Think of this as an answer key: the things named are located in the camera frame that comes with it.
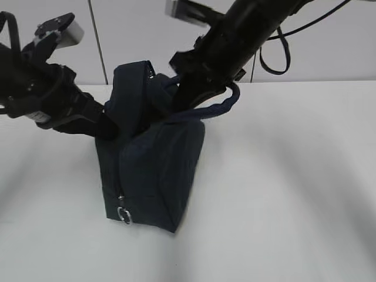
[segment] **metal ring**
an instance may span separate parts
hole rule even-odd
[[[122,222],[124,222],[127,225],[133,224],[132,215],[130,214],[130,212],[126,208],[118,207],[117,209],[118,209],[117,215],[119,216],[119,218],[121,219]],[[121,213],[120,213],[121,211],[123,211],[127,215],[128,220],[125,220],[125,218],[121,215]]]

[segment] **wire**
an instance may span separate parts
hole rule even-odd
[[[311,26],[321,22],[322,20],[328,18],[329,16],[331,16],[332,14],[334,14],[335,12],[337,12],[339,9],[341,9],[343,6],[345,6],[346,4],[348,4],[351,0],[345,0],[343,1],[342,3],[340,3],[338,6],[336,6],[334,9],[330,10],[329,12],[327,12],[325,15],[319,17],[318,19],[306,24],[306,25],[303,25],[302,27],[298,28],[298,29],[295,29],[293,31],[290,31],[290,32],[287,32],[284,34],[284,37],[288,37],[290,35],[294,35],[298,32],[301,32],[307,28],[310,28]],[[268,39],[268,41],[270,40],[275,40],[275,39],[280,39],[279,36],[272,36]]]
[[[256,56],[257,56],[257,51],[253,56],[253,67],[252,67],[252,74],[251,74],[251,83],[253,82],[253,76],[254,76],[254,67],[256,65]]]

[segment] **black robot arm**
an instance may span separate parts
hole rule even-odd
[[[172,16],[211,26],[194,49],[178,52],[170,65],[180,76],[174,109],[191,109],[241,79],[243,66],[288,16],[313,0],[236,0],[223,15],[188,0],[174,1]]]
[[[27,116],[42,129],[114,139],[118,127],[103,106],[74,83],[67,66],[48,64],[56,48],[75,45],[83,30],[66,14],[39,25],[35,39],[21,51],[15,17],[0,13],[0,31],[8,22],[11,48],[0,44],[0,113],[10,118]]]

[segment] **white tabletop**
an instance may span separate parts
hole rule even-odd
[[[0,281],[375,281],[376,82],[240,87],[174,236],[105,218],[92,138],[0,117]]]

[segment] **white wall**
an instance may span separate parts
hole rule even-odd
[[[105,219],[92,138],[0,117],[0,281],[375,281],[376,83],[240,87],[175,236]]]
[[[315,0],[286,20],[283,30],[290,31],[318,18],[341,1]],[[233,0],[201,2],[226,12]],[[164,13],[165,0],[92,0],[92,4],[110,82],[113,69],[118,65],[145,59],[150,59],[158,72],[173,75],[168,65],[170,58],[176,51],[191,49],[195,39],[207,31],[168,18]],[[104,83],[86,1],[6,0],[1,2],[0,9],[16,14],[23,43],[31,39],[36,24],[74,12],[86,31],[84,41],[79,46],[56,51],[54,61],[77,71],[78,83]],[[254,81],[375,79],[375,13],[375,3],[352,1],[324,22],[288,39],[293,56],[289,73],[273,76],[257,63]],[[284,69],[280,42],[266,43],[264,57],[273,68]],[[249,81],[251,66],[252,63],[246,66],[248,74],[243,81]]]

